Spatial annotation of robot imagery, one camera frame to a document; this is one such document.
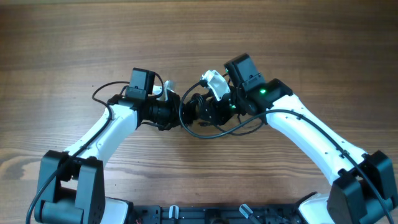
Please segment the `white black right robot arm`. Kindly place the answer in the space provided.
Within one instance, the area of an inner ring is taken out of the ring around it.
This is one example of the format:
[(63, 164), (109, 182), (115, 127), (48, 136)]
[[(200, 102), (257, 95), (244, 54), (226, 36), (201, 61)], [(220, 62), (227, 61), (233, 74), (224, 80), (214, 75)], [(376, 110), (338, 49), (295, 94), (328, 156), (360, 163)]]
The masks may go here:
[(321, 170), (330, 193), (315, 193), (298, 204), (307, 223), (375, 223), (397, 207), (392, 161), (381, 151), (368, 154), (311, 113), (291, 88), (267, 81), (248, 54), (225, 64), (226, 75), (206, 71), (199, 84), (210, 92), (197, 105), (201, 119), (216, 126), (232, 116), (251, 115), (278, 130)]

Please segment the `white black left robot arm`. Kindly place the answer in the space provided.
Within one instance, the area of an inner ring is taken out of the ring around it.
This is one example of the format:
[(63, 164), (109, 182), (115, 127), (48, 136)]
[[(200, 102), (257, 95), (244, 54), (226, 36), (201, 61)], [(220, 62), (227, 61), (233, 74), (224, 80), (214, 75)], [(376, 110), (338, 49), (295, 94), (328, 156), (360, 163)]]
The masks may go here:
[(134, 68), (108, 101), (99, 120), (64, 151), (49, 150), (41, 159), (37, 193), (26, 223), (140, 223), (130, 201), (105, 195), (104, 167), (119, 145), (140, 125), (168, 130), (180, 124), (174, 83), (154, 80), (158, 73)]

